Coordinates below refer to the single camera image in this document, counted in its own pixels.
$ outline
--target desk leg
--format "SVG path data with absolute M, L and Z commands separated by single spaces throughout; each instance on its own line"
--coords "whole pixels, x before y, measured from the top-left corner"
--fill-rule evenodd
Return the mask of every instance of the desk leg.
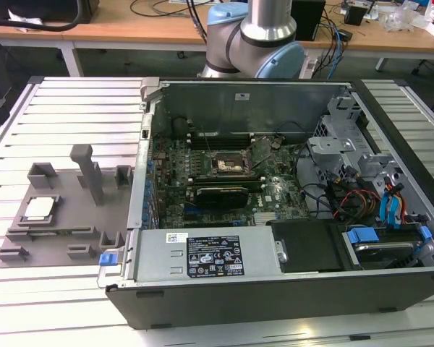
M 306 49 L 304 64 L 302 65 L 299 78 L 310 79 L 312 78 L 313 72 L 315 71 L 315 66 L 317 61 L 322 54 L 321 50 L 317 49 Z
M 386 65 L 387 62 L 388 62 L 387 58 L 379 58 L 379 61 L 376 64 L 375 70 L 379 71 L 379 72 L 383 71 L 384 66 Z
M 64 62 L 66 63 L 67 71 L 70 77 L 83 77 L 84 72 L 80 65 L 79 56 L 77 50 L 74 48 L 72 41 L 61 42 L 59 49 L 63 53 Z

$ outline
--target motherboard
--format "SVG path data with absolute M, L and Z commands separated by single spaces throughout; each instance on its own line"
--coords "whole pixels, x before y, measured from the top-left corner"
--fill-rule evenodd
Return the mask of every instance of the motherboard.
M 190 140 L 155 137 L 159 228 L 260 226 L 308 217 L 293 174 L 294 153 L 302 145 L 283 141 L 253 137 L 238 149 L 205 139 L 196 149 Z

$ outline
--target power supply label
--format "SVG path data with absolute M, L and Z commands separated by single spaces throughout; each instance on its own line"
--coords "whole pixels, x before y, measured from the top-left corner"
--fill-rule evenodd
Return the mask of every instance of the power supply label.
M 239 236 L 190 237 L 187 258 L 191 278 L 244 275 Z

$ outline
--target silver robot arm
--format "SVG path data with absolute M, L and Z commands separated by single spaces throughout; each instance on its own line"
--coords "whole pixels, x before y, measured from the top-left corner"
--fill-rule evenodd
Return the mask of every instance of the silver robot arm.
M 294 41 L 292 0 L 228 2 L 209 10 L 202 77 L 292 78 L 304 49 Z

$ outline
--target white label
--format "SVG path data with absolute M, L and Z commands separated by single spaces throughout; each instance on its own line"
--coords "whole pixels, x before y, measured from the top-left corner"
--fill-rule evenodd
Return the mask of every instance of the white label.
M 250 98 L 249 93 L 236 93 L 234 95 L 235 101 L 248 101 Z
M 167 233 L 166 234 L 166 243 L 175 244 L 175 243 L 185 243 L 187 242 L 188 233 Z

